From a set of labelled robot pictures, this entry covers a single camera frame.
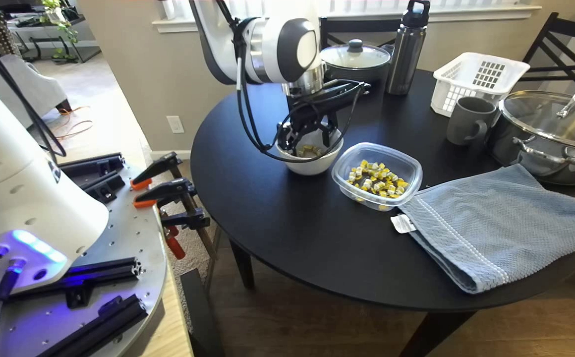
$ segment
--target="blue towel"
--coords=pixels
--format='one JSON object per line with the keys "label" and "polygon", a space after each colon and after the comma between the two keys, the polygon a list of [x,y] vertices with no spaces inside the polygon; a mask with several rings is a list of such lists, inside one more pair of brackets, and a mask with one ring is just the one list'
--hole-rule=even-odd
{"label": "blue towel", "polygon": [[575,198],[544,190],[519,164],[419,190],[400,210],[417,227],[411,237],[465,293],[575,251]]}

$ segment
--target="wooden floor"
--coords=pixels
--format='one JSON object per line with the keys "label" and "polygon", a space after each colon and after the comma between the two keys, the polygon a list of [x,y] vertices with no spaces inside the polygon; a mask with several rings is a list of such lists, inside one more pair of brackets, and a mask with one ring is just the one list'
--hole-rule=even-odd
{"label": "wooden floor", "polygon": [[[348,301],[253,261],[255,291],[219,239],[209,299],[227,357],[392,357],[421,313]],[[544,295],[485,309],[433,357],[575,357],[575,277]]]}

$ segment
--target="glass bowl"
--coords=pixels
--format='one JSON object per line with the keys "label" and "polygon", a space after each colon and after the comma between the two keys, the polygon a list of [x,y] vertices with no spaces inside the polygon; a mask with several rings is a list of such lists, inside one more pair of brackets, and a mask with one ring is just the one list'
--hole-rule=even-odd
{"label": "glass bowl", "polygon": [[[358,166],[360,160],[382,162],[398,178],[406,180],[406,190],[394,198],[378,196],[366,190],[360,190],[348,182],[350,168]],[[350,200],[356,200],[372,210],[388,211],[394,206],[409,200],[417,192],[421,182],[421,164],[390,146],[374,142],[356,142],[348,146],[332,164],[330,178],[338,184],[340,192]]]}

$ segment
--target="water bottle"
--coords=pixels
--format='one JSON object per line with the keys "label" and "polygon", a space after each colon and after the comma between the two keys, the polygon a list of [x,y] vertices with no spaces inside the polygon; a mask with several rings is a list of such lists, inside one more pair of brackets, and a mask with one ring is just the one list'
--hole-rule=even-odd
{"label": "water bottle", "polygon": [[394,37],[390,71],[386,77],[388,94],[406,94],[417,65],[427,23],[427,0],[409,0]]}

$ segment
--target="window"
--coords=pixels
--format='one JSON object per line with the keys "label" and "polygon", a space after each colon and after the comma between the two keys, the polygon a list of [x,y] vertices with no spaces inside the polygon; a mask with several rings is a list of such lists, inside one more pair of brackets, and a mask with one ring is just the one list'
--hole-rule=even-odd
{"label": "window", "polygon": [[[408,0],[310,0],[318,15],[400,15]],[[528,17],[540,5],[534,0],[429,0],[429,21],[461,19],[517,19]],[[160,31],[176,31],[176,23],[191,25],[187,0],[162,0],[164,17],[154,21]],[[265,13],[271,5],[287,3],[283,0],[225,0],[229,11],[237,17]]]}

